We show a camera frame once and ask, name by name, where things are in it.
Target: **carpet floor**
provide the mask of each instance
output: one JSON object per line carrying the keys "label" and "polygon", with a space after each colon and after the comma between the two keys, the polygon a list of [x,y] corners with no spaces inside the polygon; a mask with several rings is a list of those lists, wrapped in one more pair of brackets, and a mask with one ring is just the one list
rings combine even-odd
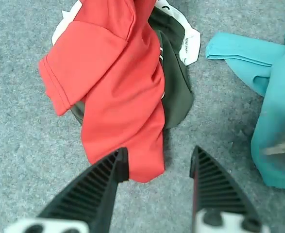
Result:
{"label": "carpet floor", "polygon": [[[70,112],[56,116],[37,68],[61,10],[74,2],[0,0],[0,232],[18,218],[38,214],[88,166],[80,125]],[[200,145],[236,179],[272,232],[285,233],[285,190],[266,187],[250,155],[262,98],[224,61],[204,56],[219,31],[283,44],[285,0],[169,3],[201,32],[199,60],[189,66],[194,105],[178,127],[165,132],[165,174],[146,184],[119,185],[111,232],[190,232],[188,173],[191,152]]]}

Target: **clothing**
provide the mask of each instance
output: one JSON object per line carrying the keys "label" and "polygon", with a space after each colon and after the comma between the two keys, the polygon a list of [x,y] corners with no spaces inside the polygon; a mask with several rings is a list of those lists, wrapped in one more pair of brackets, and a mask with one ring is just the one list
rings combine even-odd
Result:
{"label": "clothing", "polygon": [[208,43],[206,57],[225,60],[253,91],[264,96],[272,65],[285,54],[285,45],[229,33],[217,33]]}
{"label": "clothing", "polygon": [[[251,140],[251,155],[267,186],[285,189],[285,168],[278,166],[264,154],[265,148],[277,139],[278,133],[285,127],[285,46],[250,38],[230,35],[235,45],[232,49],[220,46],[214,40],[206,53],[207,58],[219,58],[229,61],[230,67],[254,91],[264,96],[264,101],[254,134]],[[222,43],[226,36],[221,35]],[[256,82],[255,75],[262,76],[268,82]]]}
{"label": "clothing", "polygon": [[84,0],[39,63],[57,115],[85,102],[81,138],[90,163],[120,147],[130,179],[164,172],[165,80],[160,45],[147,23],[155,0]]}
{"label": "clothing", "polygon": [[179,51],[181,61],[186,66],[196,62],[201,47],[201,34],[193,29],[185,16],[179,10],[171,6],[166,0],[157,0],[155,7],[169,16],[174,17],[184,27],[184,39]]}
{"label": "clothing", "polygon": [[[194,101],[186,66],[179,58],[184,28],[175,18],[158,8],[153,9],[148,22],[157,33],[160,42],[160,63],[165,76],[165,94],[162,97],[165,113],[164,127],[169,129],[184,120]],[[84,103],[78,102],[71,110],[82,124]]]}

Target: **ridged rubber pad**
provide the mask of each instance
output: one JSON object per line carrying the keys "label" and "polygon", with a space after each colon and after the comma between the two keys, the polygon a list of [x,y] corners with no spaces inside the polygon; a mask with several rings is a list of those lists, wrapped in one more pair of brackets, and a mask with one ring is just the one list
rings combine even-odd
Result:
{"label": "ridged rubber pad", "polygon": [[127,149],[120,148],[73,180],[38,217],[81,220],[91,232],[109,232],[117,185],[128,178]]}
{"label": "ridged rubber pad", "polygon": [[193,214],[211,208],[259,218],[231,175],[198,146],[192,154],[190,177],[194,179]]}

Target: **dark green garment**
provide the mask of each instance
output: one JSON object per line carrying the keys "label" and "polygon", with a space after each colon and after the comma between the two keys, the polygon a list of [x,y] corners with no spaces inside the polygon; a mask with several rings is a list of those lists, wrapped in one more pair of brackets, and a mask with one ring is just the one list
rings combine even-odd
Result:
{"label": "dark green garment", "polygon": [[[186,116],[193,103],[193,94],[186,66],[179,58],[179,51],[184,39],[183,26],[165,12],[154,8],[149,24],[155,30],[162,48],[160,63],[165,75],[165,95],[162,99],[165,112],[165,128],[177,126]],[[84,103],[78,102],[71,108],[72,113],[83,122]]]}

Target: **fabric fold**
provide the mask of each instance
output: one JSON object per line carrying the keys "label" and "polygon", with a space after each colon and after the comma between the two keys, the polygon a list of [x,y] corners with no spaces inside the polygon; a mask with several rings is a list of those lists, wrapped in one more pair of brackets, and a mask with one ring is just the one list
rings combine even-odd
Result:
{"label": "fabric fold", "polygon": [[165,170],[165,79],[159,41],[147,22],[155,0],[81,3],[39,66],[43,81],[53,73],[68,103],[60,107],[50,82],[47,94],[58,115],[85,103],[81,139],[91,164],[127,147],[130,179],[148,182]]}
{"label": "fabric fold", "polygon": [[206,58],[225,60],[248,87],[264,96],[272,65],[285,54],[285,45],[230,33],[217,33],[208,43]]}

